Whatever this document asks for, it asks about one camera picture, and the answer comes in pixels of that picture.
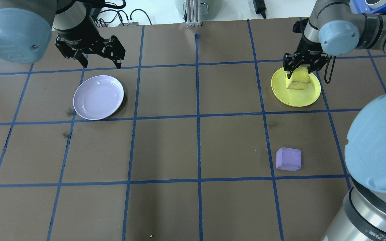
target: metal robot arm segment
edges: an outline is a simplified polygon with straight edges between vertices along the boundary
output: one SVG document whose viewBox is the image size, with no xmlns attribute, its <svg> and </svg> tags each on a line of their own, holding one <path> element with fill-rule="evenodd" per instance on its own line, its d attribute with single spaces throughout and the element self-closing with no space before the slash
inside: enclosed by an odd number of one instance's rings
<svg viewBox="0 0 386 241">
<path fill-rule="evenodd" d="M 302 64 L 308 64 L 311 71 L 321 69 L 328 55 L 354 49 L 376 49 L 386 54 L 386 15 L 354 14 L 349 0 L 317 0 L 303 27 L 296 52 L 284 55 L 289 77 Z"/>
</svg>

